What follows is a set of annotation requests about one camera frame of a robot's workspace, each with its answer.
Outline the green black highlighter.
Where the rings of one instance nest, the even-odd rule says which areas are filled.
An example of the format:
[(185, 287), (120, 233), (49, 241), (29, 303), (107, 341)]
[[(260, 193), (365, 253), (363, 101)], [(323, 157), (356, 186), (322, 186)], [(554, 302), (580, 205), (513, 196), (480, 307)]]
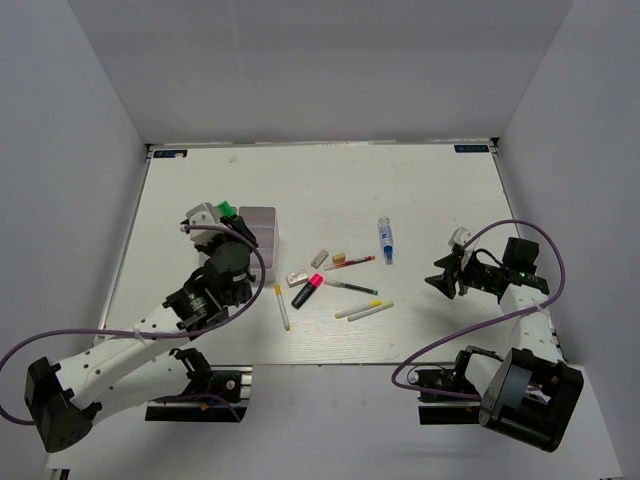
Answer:
[(237, 208), (233, 207), (229, 204), (228, 201), (224, 200), (217, 205), (217, 208), (220, 212), (221, 216), (233, 218), (237, 215)]

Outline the white marker orange caps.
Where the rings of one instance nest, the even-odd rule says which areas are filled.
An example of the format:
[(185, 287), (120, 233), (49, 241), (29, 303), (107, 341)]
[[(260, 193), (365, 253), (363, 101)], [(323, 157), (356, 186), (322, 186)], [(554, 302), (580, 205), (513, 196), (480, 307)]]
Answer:
[(291, 329), (291, 325), (290, 325), (288, 313), (286, 311), (282, 290), (281, 290), (281, 287), (280, 287), (279, 284), (275, 284), (274, 291), (275, 291), (275, 294), (276, 294), (276, 299), (277, 299), (277, 303), (278, 303), (280, 316), (281, 316), (281, 319), (282, 319), (282, 322), (283, 322), (283, 327), (284, 327), (285, 331), (289, 332), (290, 329)]

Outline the white staples box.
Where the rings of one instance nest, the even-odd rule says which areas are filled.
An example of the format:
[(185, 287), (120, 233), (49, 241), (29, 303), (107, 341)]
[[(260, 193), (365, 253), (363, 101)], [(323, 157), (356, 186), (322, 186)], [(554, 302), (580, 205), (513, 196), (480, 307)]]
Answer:
[(290, 288), (303, 285), (306, 282), (308, 282), (309, 279), (310, 279), (310, 276), (307, 273), (307, 271), (304, 269), (290, 272), (285, 276), (286, 283)]

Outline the white marker yellow cap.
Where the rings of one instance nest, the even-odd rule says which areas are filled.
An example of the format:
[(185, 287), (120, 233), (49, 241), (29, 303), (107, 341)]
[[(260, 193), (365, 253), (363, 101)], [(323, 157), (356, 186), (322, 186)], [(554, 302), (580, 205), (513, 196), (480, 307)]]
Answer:
[(342, 318), (346, 318), (349, 317), (350, 315), (354, 315), (354, 314), (358, 314), (373, 308), (376, 308), (378, 306), (382, 305), (382, 301), (381, 300), (375, 300), (363, 305), (359, 305), (359, 306), (355, 306), (346, 310), (342, 310), (339, 311), (337, 313), (335, 313), (334, 318), (336, 319), (342, 319)]

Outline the pink black highlighter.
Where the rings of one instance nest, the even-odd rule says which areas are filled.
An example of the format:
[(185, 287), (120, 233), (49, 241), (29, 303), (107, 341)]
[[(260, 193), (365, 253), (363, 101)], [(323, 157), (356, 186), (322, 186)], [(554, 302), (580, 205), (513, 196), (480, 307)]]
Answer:
[(291, 301), (291, 306), (299, 310), (307, 300), (315, 293), (318, 287), (323, 283), (324, 277), (321, 274), (314, 274), (302, 287), (302, 289), (296, 294)]

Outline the white marker pale cap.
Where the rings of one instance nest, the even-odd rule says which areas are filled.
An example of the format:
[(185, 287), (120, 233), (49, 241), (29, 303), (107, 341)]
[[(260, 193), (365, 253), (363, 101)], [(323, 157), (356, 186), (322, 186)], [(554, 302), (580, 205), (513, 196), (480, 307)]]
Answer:
[(360, 312), (353, 313), (353, 314), (349, 315), (347, 317), (347, 321), (348, 322), (354, 322), (354, 321), (366, 318), (368, 316), (371, 316), (371, 315), (377, 314), (379, 312), (382, 312), (382, 311), (388, 310), (390, 308), (393, 308), (394, 305), (395, 305), (394, 302), (382, 303), (382, 304), (377, 305), (375, 307), (371, 307), (371, 308), (369, 308), (367, 310), (363, 310), (363, 311), (360, 311)]

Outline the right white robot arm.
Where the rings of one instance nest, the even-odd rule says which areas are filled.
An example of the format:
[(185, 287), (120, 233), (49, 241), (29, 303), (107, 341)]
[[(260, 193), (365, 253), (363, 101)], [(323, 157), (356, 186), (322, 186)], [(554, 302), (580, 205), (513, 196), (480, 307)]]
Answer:
[(584, 386), (558, 345), (549, 314), (547, 281), (537, 276), (537, 243), (511, 237), (501, 260), (481, 262), (478, 249), (465, 249), (471, 234), (457, 229), (452, 249), (436, 261), (440, 275), (426, 278), (448, 298), (476, 289), (495, 296), (510, 330), (495, 351), (469, 345), (453, 365), (417, 370), (414, 385), (423, 425), (480, 425), (536, 447), (555, 451)]

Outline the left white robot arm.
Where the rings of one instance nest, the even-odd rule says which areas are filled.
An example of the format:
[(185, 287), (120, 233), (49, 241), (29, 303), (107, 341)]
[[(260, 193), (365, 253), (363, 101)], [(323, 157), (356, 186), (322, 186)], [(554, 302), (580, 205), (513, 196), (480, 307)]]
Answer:
[(211, 395), (211, 369), (189, 342), (244, 313), (264, 282), (251, 272), (259, 243), (233, 208), (218, 207), (210, 225), (181, 224), (206, 260), (159, 307), (100, 344), (27, 369), (24, 399), (44, 449), (63, 451), (122, 410), (149, 400)]

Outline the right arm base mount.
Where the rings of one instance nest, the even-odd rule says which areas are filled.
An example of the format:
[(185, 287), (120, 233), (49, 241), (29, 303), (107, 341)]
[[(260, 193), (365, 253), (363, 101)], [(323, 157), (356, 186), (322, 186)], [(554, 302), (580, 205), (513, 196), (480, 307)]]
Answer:
[[(407, 383), (422, 389), (442, 390), (479, 397), (475, 387), (455, 373), (451, 365), (422, 364), (406, 374)], [(422, 426), (478, 425), (480, 401), (451, 395), (420, 392), (419, 423)]]

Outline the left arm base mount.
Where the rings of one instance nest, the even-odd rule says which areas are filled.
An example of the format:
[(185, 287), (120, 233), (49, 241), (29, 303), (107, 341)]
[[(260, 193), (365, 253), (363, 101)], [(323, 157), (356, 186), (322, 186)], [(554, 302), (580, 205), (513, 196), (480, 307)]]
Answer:
[(247, 412), (252, 387), (251, 366), (213, 367), (209, 379), (182, 393), (184, 400), (150, 401), (147, 422), (240, 423)]

